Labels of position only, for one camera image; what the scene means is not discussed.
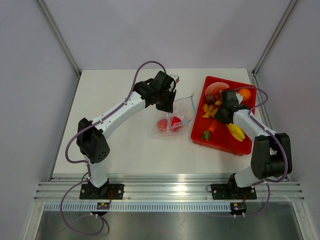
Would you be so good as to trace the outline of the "clear zip top bag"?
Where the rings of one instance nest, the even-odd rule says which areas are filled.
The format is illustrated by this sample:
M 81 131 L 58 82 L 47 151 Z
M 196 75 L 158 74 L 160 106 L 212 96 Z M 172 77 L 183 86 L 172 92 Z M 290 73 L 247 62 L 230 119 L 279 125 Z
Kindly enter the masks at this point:
M 165 113 L 155 123 L 151 136 L 153 138 L 176 136 L 192 122 L 196 116 L 194 93 L 173 102 L 173 112 Z

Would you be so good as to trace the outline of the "wrinkled red apple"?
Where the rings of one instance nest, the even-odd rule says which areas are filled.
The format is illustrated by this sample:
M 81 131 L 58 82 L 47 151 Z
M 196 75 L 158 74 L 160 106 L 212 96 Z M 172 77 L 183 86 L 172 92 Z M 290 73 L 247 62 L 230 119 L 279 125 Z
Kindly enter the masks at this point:
M 164 133 L 167 131 L 167 126 L 168 126 L 168 120 L 163 118 L 163 119 L 160 119 L 158 122 L 157 122 L 157 129 Z

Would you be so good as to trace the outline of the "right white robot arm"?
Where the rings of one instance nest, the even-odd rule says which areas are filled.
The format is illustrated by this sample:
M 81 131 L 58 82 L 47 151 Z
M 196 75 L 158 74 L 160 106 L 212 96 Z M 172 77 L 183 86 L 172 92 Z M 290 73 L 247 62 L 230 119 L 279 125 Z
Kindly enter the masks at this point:
M 221 93 L 221 106 L 214 119 L 222 124 L 235 124 L 252 141 L 250 165 L 230 175 L 227 183 L 211 185 L 215 200 L 255 200 L 255 186 L 280 183 L 292 172 L 290 137 L 277 133 L 261 123 L 253 109 L 244 105 L 236 90 Z

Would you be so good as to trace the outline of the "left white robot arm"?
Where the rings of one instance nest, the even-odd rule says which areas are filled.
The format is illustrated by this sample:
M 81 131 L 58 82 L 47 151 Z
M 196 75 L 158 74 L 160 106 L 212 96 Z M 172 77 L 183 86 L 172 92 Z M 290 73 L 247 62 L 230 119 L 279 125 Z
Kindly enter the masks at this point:
M 89 175 L 81 186 L 81 199 L 111 199 L 116 191 L 123 191 L 122 185 L 109 182 L 104 167 L 104 160 L 111 151 L 108 138 L 130 117 L 149 106 L 172 113 L 178 82 L 179 76 L 159 71 L 154 78 L 135 83 L 123 101 L 101 116 L 79 121 L 76 144 L 87 161 Z

